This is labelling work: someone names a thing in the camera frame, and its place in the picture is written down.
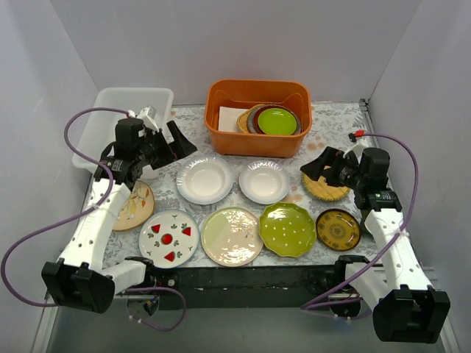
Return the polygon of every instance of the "stack of plates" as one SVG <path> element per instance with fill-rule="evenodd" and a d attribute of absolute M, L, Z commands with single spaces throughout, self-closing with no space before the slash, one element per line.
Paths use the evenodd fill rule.
<path fill-rule="evenodd" d="M 265 135 L 297 135 L 301 121 L 288 108 L 276 104 L 259 104 L 238 117 L 242 132 Z"/>

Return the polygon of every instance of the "plate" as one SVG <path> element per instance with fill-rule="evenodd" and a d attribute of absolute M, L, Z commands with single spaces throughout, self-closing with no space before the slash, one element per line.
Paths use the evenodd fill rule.
<path fill-rule="evenodd" d="M 119 211 L 113 230 L 120 232 L 139 227 L 154 213 L 154 207 L 152 189 L 145 182 L 137 181 L 130 197 Z"/>
<path fill-rule="evenodd" d="M 355 248 L 361 239 L 360 225 L 355 217 L 336 208 L 326 210 L 317 217 L 316 231 L 326 247 L 338 252 Z"/>
<path fill-rule="evenodd" d="M 338 201 L 343 199 L 350 192 L 350 189 L 346 187 L 336 188 L 327 185 L 323 176 L 315 182 L 309 179 L 309 176 L 302 173 L 302 184 L 312 196 L 322 201 Z"/>
<path fill-rule="evenodd" d="M 139 250 L 158 268 L 182 265 L 193 256 L 199 243 L 199 228 L 186 212 L 166 210 L 156 213 L 142 226 Z"/>
<path fill-rule="evenodd" d="M 249 130 L 249 132 L 251 134 L 260 134 L 259 131 L 257 131 L 257 129 L 255 128 L 255 125 L 254 125 L 254 116 L 255 114 L 257 113 L 257 111 L 259 109 L 262 109 L 266 107 L 265 104 L 259 104 L 259 105 L 255 105 L 250 111 L 249 111 L 249 115 L 248 115 L 248 118 L 247 118 L 247 129 Z"/>
<path fill-rule="evenodd" d="M 253 115 L 253 124 L 267 135 L 301 133 L 301 122 L 296 114 L 280 105 L 268 104 L 258 109 Z"/>
<path fill-rule="evenodd" d="M 315 228 L 307 210 L 287 202 L 268 206 L 260 217 L 260 236 L 265 246 L 283 257 L 309 252 L 316 241 Z"/>
<path fill-rule="evenodd" d="M 275 162 L 257 160 L 241 172 L 238 183 L 245 196 L 259 204 L 274 204 L 289 192 L 289 175 Z"/>
<path fill-rule="evenodd" d="M 212 261 L 228 267 L 250 263 L 263 247 L 257 217 L 239 207 L 213 213 L 202 229 L 201 243 Z"/>
<path fill-rule="evenodd" d="M 213 204 L 232 189 L 234 175 L 221 157 L 198 156 L 186 162 L 177 174 L 177 189 L 194 204 Z"/>
<path fill-rule="evenodd" d="M 257 109 L 257 108 L 263 107 L 263 106 L 264 106 L 264 104 L 257 104 L 257 105 L 255 105 L 254 107 L 248 109 L 248 111 L 242 113 L 242 114 L 238 117 L 238 119 L 237 119 L 237 126 L 238 126 L 238 128 L 239 128 L 242 132 L 244 132 L 244 133 L 246 133 L 246 134 L 249 134 L 249 133 L 250 133 L 249 127 L 247 126 L 247 119 L 249 118 L 249 114 L 250 114 L 254 109 Z"/>

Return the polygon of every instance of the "dark yellow plate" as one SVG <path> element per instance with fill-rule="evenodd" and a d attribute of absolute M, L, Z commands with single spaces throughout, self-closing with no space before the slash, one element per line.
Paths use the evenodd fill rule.
<path fill-rule="evenodd" d="M 317 217 L 316 232 L 319 240 L 337 252 L 346 252 L 360 243 L 360 224 L 348 212 L 335 208 Z"/>

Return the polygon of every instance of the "white bowl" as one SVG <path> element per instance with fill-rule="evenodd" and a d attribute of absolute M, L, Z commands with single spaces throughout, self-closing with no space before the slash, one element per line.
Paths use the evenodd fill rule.
<path fill-rule="evenodd" d="M 182 165 L 177 189 L 194 204 L 213 204 L 232 189 L 234 175 L 229 164 L 217 156 L 198 156 Z"/>
<path fill-rule="evenodd" d="M 257 160 L 241 172 L 238 179 L 245 196 L 259 204 L 274 204 L 289 192 L 289 175 L 275 162 Z"/>

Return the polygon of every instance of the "white plate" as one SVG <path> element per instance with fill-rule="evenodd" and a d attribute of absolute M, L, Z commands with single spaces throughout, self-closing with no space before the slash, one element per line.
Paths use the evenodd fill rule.
<path fill-rule="evenodd" d="M 194 204 L 213 204 L 232 189 L 234 175 L 229 164 L 217 156 L 198 156 L 182 165 L 177 189 Z"/>
<path fill-rule="evenodd" d="M 158 268 L 182 265 L 193 256 L 199 243 L 199 228 L 186 212 L 166 210 L 156 213 L 142 226 L 139 250 Z"/>
<path fill-rule="evenodd" d="M 289 192 L 289 175 L 275 162 L 257 160 L 241 172 L 238 183 L 245 196 L 259 204 L 274 204 Z"/>

